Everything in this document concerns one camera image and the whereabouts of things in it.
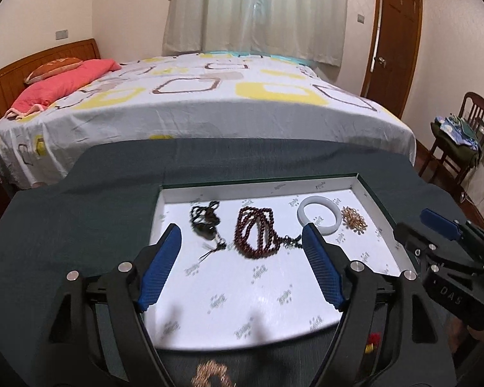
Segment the pink pillow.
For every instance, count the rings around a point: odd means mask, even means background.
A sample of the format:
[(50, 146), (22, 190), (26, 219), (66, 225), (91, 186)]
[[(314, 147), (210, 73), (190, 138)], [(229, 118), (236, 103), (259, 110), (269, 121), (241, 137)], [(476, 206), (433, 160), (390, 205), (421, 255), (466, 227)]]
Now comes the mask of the pink pillow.
[(28, 86), (4, 113), (4, 118), (19, 120), (43, 112), (55, 101), (76, 92), (109, 72), (121, 69), (114, 59), (88, 59), (77, 68)]

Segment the brown striped pillow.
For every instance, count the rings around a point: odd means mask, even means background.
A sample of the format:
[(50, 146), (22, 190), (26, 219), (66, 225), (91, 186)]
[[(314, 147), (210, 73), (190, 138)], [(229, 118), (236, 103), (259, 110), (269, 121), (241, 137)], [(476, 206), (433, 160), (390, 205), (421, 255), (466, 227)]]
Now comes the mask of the brown striped pillow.
[(53, 59), (43, 65), (38, 66), (24, 80), (27, 86), (46, 80), (55, 75), (78, 68), (83, 64), (82, 59), (75, 57)]

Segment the bed with patterned sheet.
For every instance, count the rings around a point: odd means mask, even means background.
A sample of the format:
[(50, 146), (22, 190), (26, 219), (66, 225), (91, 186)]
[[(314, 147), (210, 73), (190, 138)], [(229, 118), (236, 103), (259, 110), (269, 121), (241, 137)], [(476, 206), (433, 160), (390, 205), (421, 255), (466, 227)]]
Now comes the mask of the bed with patterned sheet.
[(0, 119), (0, 173), (26, 190), (62, 180), (90, 147), (172, 138), (355, 143), (414, 159), (414, 132), (307, 65), (189, 53), (119, 64), (43, 112)]

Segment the brown wooden door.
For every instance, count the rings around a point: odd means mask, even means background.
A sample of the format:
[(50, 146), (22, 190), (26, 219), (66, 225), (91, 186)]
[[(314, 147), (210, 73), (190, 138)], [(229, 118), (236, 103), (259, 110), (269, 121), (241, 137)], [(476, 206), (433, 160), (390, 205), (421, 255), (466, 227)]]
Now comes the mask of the brown wooden door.
[(401, 118), (420, 48), (423, 0), (376, 0), (361, 95)]

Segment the rose gold chain jewelry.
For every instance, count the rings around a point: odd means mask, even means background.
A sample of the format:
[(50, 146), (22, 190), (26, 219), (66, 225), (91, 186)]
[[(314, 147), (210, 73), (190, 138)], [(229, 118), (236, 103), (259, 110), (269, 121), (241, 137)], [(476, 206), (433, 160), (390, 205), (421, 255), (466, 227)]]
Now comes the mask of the rose gold chain jewelry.
[(341, 209), (341, 215), (344, 226), (358, 235), (364, 234), (368, 225), (365, 218), (355, 209), (349, 206), (344, 206)]

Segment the white window curtain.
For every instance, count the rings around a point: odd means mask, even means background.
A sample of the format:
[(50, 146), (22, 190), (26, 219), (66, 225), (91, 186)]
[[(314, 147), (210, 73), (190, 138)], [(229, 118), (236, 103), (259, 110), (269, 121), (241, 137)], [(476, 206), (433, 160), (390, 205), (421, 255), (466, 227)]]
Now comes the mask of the white window curtain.
[(166, 54), (278, 55), (339, 67), (347, 0), (169, 0)]

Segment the white jade bangle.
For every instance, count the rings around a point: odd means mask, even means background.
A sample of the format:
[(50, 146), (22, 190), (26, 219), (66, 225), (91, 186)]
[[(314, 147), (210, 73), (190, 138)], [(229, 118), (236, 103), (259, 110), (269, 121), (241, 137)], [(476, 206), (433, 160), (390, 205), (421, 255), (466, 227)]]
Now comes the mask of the white jade bangle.
[[(316, 216), (311, 218), (307, 208), (315, 205)], [(342, 212), (338, 205), (327, 197), (305, 197), (297, 208), (297, 219), (301, 226), (314, 224), (323, 236), (335, 233), (342, 224)]]

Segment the wooden chair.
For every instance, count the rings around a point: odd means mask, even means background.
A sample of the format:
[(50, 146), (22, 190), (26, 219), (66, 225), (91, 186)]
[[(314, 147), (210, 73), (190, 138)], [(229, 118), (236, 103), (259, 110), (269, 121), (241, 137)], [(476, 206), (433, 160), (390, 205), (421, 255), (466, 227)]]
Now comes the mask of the wooden chair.
[(419, 176), (435, 160), (436, 168), (429, 182), (434, 182), (447, 164), (456, 172), (455, 185), (460, 186), (484, 154), (484, 97), (467, 92), (458, 115), (436, 116), (430, 128), (435, 140)]

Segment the pile of clothes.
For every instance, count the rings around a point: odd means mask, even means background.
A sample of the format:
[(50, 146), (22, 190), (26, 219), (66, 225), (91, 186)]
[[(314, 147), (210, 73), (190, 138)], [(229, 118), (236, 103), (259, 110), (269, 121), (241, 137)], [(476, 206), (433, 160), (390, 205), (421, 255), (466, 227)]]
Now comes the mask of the pile of clothes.
[(454, 116), (436, 116), (430, 124), (431, 130), (441, 150), (450, 160), (463, 168), (478, 165), (482, 148), (478, 138), (469, 124)]

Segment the wall outlet plate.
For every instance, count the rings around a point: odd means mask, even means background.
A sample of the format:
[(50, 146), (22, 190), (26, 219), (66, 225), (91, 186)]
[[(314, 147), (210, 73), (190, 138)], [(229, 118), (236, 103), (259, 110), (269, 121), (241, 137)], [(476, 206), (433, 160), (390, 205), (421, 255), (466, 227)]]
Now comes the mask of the wall outlet plate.
[(68, 30), (60, 30), (55, 32), (55, 39), (56, 40), (63, 40), (69, 38), (69, 31)]

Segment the red tassel knot pendant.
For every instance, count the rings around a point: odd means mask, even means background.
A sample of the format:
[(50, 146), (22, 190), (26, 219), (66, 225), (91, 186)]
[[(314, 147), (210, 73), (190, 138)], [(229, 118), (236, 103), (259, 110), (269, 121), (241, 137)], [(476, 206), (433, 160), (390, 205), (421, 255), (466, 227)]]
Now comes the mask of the red tassel knot pendant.
[(381, 334), (379, 332), (373, 332), (368, 335), (365, 345), (365, 355), (370, 355), (378, 350), (381, 342)]

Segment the green jewelry tray box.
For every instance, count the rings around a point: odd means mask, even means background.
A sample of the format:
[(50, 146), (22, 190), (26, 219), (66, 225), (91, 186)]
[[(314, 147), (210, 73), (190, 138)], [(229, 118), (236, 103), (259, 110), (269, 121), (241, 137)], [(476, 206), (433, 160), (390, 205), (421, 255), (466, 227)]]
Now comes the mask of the green jewelry tray box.
[(269, 208), (280, 236), (302, 227), (305, 197), (327, 197), (355, 208), (368, 225), (358, 235), (341, 224), (327, 241), (376, 273), (400, 275), (412, 263), (395, 240), (394, 221), (359, 175), (317, 179), (165, 187), (157, 198), (150, 239), (170, 224), (182, 247), (158, 302), (144, 313), (152, 343), (164, 350), (231, 350), (292, 339), (339, 322), (323, 298), (304, 252), (283, 247), (250, 260), (232, 244), (237, 215), (246, 206)]

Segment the pearl flower brooch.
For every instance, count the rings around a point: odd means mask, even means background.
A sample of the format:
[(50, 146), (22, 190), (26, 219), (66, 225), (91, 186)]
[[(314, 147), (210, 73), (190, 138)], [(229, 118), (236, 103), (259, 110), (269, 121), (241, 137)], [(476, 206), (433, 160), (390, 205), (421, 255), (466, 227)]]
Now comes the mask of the pearl flower brooch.
[(222, 387), (236, 386), (228, 374), (228, 367), (214, 360), (198, 364), (195, 376), (192, 377), (190, 382), (194, 387), (207, 387), (211, 386), (213, 378), (216, 378)]

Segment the dark green table cloth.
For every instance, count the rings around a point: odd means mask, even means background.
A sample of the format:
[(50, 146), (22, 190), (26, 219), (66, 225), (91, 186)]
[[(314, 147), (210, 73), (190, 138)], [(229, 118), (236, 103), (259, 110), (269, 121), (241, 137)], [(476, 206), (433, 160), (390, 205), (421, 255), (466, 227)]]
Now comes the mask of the dark green table cloth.
[(51, 302), (77, 269), (105, 273), (147, 245), (162, 184), (359, 173), (398, 222), (430, 208), (463, 220), (407, 158), (344, 143), (176, 139), (86, 150), (57, 184), (15, 194), (0, 221), (0, 386), (27, 386)]

